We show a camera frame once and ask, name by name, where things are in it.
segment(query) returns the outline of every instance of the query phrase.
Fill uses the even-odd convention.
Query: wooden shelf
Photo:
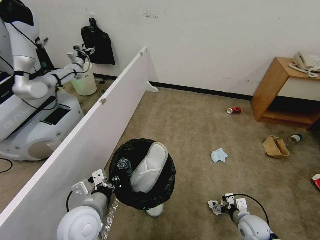
[[[264,75],[251,100],[257,121],[284,124],[308,129],[320,118],[320,101],[277,96],[289,77],[310,80],[288,64],[291,58],[276,57]],[[312,78],[320,85],[320,76]]]
[[[302,123],[311,125],[313,122],[309,119],[307,114],[301,114],[289,111],[280,110],[267,110],[262,115],[263,118],[271,118],[276,120],[282,120],[287,122]]]

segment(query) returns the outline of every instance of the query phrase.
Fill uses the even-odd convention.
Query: partition foot
[[[159,89],[152,86],[151,83],[149,83],[149,81],[146,81],[146,91],[149,91],[149,92],[159,92]]]

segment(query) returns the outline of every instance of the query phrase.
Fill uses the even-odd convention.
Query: wooden nightstand
[[[257,121],[308,129],[320,118],[320,74],[308,78],[275,57],[251,100]]]

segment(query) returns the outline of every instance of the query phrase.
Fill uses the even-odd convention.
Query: red soda can
[[[241,107],[228,108],[228,109],[227,109],[227,113],[228,113],[228,114],[241,113]]]

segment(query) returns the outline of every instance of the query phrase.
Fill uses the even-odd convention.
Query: brown paper bag
[[[279,137],[270,135],[262,145],[270,157],[284,158],[289,155],[286,145]]]

